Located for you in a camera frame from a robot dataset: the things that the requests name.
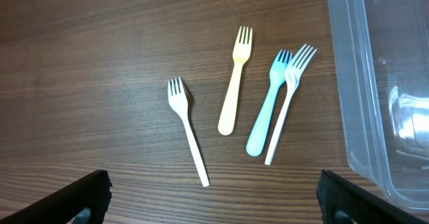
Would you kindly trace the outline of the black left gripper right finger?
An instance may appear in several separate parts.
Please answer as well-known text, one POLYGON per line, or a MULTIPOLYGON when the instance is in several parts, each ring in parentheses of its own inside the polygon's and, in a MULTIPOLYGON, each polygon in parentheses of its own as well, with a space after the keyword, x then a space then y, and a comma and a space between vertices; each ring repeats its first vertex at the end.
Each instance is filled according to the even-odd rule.
POLYGON ((428 224, 330 170, 321 171, 316 196, 324 224, 428 224))

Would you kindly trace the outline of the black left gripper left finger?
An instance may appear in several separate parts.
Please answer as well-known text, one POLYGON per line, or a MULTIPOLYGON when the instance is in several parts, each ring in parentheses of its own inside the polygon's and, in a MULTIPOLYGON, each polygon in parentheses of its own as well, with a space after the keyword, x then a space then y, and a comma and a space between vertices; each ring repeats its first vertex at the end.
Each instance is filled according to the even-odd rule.
POLYGON ((38 202, 1 220, 2 223, 102 223, 112 193, 109 174, 96 170, 38 202))

